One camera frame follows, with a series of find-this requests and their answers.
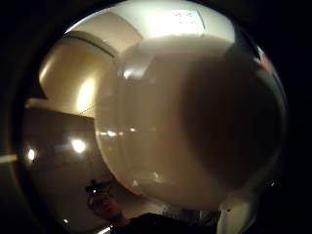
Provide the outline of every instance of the light fixture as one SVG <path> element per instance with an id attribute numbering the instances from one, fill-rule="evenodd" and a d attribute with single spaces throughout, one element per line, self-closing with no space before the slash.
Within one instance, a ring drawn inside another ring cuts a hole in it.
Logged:
<path id="1" fill-rule="evenodd" d="M 33 161 L 33 160 L 35 159 L 36 153 L 35 153 L 35 151 L 34 151 L 32 148 L 30 148 L 30 149 L 28 150 L 27 157 L 28 157 L 28 159 L 31 160 L 31 161 Z"/>
<path id="2" fill-rule="evenodd" d="M 86 150 L 86 143 L 81 139 L 73 139 L 71 144 L 77 153 L 82 153 Z"/>

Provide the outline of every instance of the person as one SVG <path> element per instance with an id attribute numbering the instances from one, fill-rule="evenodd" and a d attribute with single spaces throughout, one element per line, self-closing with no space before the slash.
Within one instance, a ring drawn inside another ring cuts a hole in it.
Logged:
<path id="1" fill-rule="evenodd" d="M 112 234 L 140 233 L 216 233 L 216 225 L 195 226 L 160 214 L 142 214 L 138 217 L 126 217 L 119 204 L 107 192 L 95 193 L 88 198 L 88 207 L 97 217 L 111 224 Z"/>

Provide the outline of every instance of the man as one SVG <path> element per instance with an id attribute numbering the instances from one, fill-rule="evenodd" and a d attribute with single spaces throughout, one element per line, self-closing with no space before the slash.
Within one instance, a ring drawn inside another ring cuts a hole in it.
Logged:
<path id="1" fill-rule="evenodd" d="M 89 197 L 88 207 L 94 215 L 112 225 L 112 234 L 131 233 L 216 233 L 214 226 L 189 226 L 187 223 L 159 214 L 142 214 L 127 218 L 118 203 L 106 192 Z"/>

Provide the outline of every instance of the ceiling light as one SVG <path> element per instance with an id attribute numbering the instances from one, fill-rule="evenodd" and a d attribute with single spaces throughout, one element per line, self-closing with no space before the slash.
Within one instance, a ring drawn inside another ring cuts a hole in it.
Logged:
<path id="1" fill-rule="evenodd" d="M 73 149 L 77 153 L 82 153 L 86 150 L 86 143 L 82 141 L 81 139 L 73 139 L 71 141 L 71 144 L 72 144 Z"/>

